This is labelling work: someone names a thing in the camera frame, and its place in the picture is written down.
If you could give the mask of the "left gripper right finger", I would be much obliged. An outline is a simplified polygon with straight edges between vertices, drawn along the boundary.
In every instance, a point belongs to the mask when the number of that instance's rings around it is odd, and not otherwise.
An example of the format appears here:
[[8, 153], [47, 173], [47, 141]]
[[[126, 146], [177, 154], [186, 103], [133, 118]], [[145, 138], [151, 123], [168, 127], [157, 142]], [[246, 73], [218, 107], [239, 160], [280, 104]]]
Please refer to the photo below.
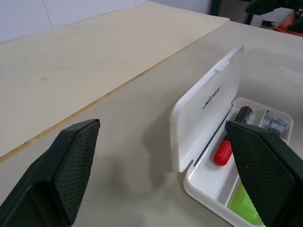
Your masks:
[[266, 227], [303, 227], [303, 160], [275, 132], [227, 121], [241, 182]]

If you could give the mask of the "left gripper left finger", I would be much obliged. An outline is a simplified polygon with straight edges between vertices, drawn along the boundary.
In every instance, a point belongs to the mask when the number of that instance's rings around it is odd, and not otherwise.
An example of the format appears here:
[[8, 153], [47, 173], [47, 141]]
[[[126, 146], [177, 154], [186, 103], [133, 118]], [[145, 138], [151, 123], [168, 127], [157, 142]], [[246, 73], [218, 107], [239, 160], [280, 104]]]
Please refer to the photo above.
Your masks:
[[0, 227], [72, 227], [90, 178], [99, 128], [99, 119], [90, 119], [62, 130], [0, 205]]

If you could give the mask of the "green item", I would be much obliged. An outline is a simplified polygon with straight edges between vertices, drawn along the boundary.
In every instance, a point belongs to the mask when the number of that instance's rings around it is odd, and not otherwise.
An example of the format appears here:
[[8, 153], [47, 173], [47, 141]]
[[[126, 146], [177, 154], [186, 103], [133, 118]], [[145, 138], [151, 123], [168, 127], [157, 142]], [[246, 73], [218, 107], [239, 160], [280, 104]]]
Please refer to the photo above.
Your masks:
[[238, 189], [235, 191], [229, 209], [253, 225], [263, 225], [263, 222], [242, 183], [240, 183]]

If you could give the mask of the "small clear grey part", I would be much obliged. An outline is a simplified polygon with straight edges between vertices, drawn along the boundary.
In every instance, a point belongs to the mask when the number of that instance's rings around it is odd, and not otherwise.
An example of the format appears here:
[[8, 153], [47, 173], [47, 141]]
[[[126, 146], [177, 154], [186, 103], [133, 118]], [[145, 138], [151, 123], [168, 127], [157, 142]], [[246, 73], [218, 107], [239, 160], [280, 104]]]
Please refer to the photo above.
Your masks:
[[267, 126], [267, 130], [281, 135], [288, 127], [289, 121], [284, 118], [272, 118]]

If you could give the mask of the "red and black marker pen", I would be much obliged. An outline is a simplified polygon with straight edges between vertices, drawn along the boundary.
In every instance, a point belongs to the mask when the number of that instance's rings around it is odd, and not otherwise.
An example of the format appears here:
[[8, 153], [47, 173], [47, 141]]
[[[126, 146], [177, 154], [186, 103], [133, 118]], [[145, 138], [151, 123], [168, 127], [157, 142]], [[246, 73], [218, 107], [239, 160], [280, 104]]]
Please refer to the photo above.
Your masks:
[[[248, 123], [252, 113], [253, 111], [249, 106], [243, 106], [237, 113], [235, 121], [241, 123]], [[228, 135], [226, 135], [214, 156], [214, 162], [218, 166], [224, 166], [229, 161], [231, 155], [232, 147]]]

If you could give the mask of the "white plastic pencil case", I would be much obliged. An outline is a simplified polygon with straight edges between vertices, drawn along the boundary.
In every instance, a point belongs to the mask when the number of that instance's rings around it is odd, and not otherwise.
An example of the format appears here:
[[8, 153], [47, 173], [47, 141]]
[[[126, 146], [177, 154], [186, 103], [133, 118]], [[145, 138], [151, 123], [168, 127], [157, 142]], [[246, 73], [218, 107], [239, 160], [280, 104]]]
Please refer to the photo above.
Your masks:
[[218, 166], [214, 156], [226, 135], [225, 122], [234, 120], [243, 106], [253, 111], [248, 123], [263, 129], [272, 118], [289, 121], [280, 135], [285, 143], [294, 122], [284, 112], [236, 96], [242, 60], [243, 47], [233, 48], [176, 102], [169, 118], [171, 161], [174, 170], [185, 172], [184, 188], [194, 200], [234, 227], [266, 227], [253, 225], [229, 209], [241, 180], [232, 157]]

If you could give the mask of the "orange object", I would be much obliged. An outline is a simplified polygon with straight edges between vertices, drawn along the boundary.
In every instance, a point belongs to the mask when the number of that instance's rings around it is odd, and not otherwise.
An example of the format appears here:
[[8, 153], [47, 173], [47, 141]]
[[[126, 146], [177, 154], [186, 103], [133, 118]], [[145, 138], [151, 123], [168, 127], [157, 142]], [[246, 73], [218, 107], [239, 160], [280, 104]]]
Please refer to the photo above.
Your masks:
[[279, 25], [274, 25], [272, 29], [281, 33], [303, 37], [303, 33], [292, 32], [287, 29], [287, 26], [295, 21], [295, 16], [296, 13], [292, 12]]

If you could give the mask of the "black metal frame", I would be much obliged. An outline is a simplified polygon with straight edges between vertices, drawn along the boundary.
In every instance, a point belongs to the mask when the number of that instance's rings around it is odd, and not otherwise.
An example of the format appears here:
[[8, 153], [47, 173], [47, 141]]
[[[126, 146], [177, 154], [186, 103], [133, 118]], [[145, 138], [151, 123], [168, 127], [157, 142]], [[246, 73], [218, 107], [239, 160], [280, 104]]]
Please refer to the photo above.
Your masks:
[[283, 20], [298, 6], [303, 9], [303, 0], [212, 0], [209, 14], [262, 27]]

